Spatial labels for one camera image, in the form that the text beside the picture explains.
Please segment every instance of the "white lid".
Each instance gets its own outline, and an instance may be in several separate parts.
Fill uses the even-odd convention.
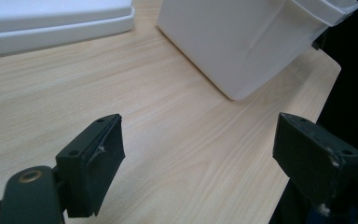
[[[0,33],[120,18],[131,0],[0,0]]]
[[[335,26],[344,21],[358,8],[356,0],[292,0],[310,15],[326,23]]]

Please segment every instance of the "wooden table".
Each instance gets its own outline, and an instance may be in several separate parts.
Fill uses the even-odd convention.
[[[67,223],[268,223],[287,182],[271,157],[278,113],[315,121],[339,66],[309,48],[233,102],[158,29],[161,0],[133,4],[125,34],[0,57],[0,199],[119,113],[127,157],[100,215]]]

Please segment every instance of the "white bin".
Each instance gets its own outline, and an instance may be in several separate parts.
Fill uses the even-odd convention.
[[[164,0],[158,27],[240,100],[357,8],[356,0]]]

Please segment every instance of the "light wood tabletop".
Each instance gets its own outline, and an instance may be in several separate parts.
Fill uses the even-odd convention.
[[[307,49],[242,102],[158,29],[161,0],[134,0],[133,30],[0,57],[0,200],[18,171],[97,118],[123,117],[126,158],[100,214],[67,223],[268,223],[287,182],[272,159],[279,112],[315,121],[339,65]]]

